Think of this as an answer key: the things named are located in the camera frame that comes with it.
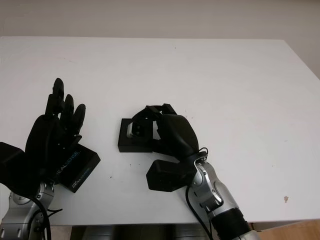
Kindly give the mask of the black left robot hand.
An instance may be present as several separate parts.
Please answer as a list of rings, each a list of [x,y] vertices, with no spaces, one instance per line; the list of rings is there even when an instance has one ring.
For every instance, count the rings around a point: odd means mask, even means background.
[[[85,114],[86,106],[74,107],[73,97],[64,96],[64,83],[57,78],[45,112],[34,122],[25,146],[26,156],[41,182],[55,179],[58,168],[82,138]]]

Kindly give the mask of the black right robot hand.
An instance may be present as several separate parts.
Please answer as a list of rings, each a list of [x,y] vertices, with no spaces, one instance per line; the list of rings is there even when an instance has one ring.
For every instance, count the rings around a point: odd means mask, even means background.
[[[170,104],[147,105],[132,117],[132,123],[136,126],[141,125],[143,120],[157,125],[160,139],[147,141],[153,152],[172,156],[180,162],[199,152],[198,139],[192,126]]]

